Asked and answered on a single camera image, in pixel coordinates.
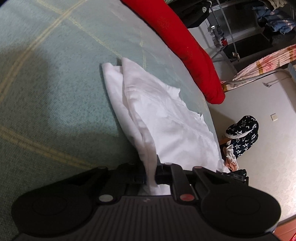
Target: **white cloth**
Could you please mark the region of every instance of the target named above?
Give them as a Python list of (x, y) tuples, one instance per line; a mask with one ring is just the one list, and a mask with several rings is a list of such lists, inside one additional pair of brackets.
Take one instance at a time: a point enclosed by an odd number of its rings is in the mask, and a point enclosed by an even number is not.
[(227, 134), (226, 132), (224, 133), (224, 136), (226, 136), (227, 138), (230, 138), (230, 139), (238, 139), (238, 138), (243, 138), (245, 137), (246, 135), (248, 135), (252, 130), (249, 130), (243, 134), (239, 134), (239, 135), (229, 135)]
[(226, 147), (226, 154), (225, 154), (226, 158), (228, 158), (228, 160), (230, 162), (235, 163), (235, 165), (237, 166), (237, 169), (239, 169), (239, 165), (237, 163), (237, 158), (235, 157), (234, 153), (233, 153), (233, 145), (229, 145), (228, 147)]
[(122, 58), (122, 67), (106, 63), (102, 68), (110, 102), (144, 163), (152, 195), (163, 194), (154, 180), (157, 154), (161, 163), (175, 163), (184, 170), (203, 166), (216, 171), (220, 158), (214, 136), (203, 117), (179, 98), (180, 89), (127, 58)]

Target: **star pattern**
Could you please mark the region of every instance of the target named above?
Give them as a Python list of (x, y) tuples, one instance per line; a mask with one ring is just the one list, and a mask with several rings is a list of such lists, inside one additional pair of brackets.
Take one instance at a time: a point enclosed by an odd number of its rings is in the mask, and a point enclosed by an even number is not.
[(237, 136), (250, 131), (246, 136), (232, 139), (230, 145), (233, 145), (233, 153), (236, 158), (240, 157), (245, 151), (258, 139), (259, 124), (256, 119), (250, 115), (244, 116), (239, 122), (231, 125), (226, 133), (230, 136)]

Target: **pink cloth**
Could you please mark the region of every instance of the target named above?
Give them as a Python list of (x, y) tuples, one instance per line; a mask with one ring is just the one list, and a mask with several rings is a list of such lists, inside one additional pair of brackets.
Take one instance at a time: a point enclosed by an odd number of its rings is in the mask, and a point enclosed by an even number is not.
[[(271, 70), (275, 70), (280, 66), (283, 66), (287, 63), (296, 60), (296, 44), (288, 46), (284, 49), (278, 50), (270, 55), (263, 57), (262, 59), (250, 64), (242, 71), (240, 71), (236, 76), (234, 76), (234, 80), (243, 80), (251, 77), (258, 76), (260, 74), (264, 74)], [(247, 84), (248, 82), (241, 84), (226, 84), (223, 85), (223, 90), (225, 92), (240, 87), (242, 85)]]

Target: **red pillow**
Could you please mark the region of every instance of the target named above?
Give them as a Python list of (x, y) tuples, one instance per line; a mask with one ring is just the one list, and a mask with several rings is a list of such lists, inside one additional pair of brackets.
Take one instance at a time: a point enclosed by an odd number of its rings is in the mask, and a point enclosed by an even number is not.
[(206, 100), (211, 104), (221, 104), (225, 99), (225, 93), (211, 58), (165, 1), (122, 2), (143, 18), (182, 60)]

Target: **wall outlet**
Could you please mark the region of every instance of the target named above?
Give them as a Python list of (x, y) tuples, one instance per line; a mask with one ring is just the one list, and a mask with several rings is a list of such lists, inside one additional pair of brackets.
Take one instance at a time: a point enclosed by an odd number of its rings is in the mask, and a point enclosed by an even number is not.
[(278, 119), (276, 113), (271, 115), (271, 119), (272, 121), (276, 121)]

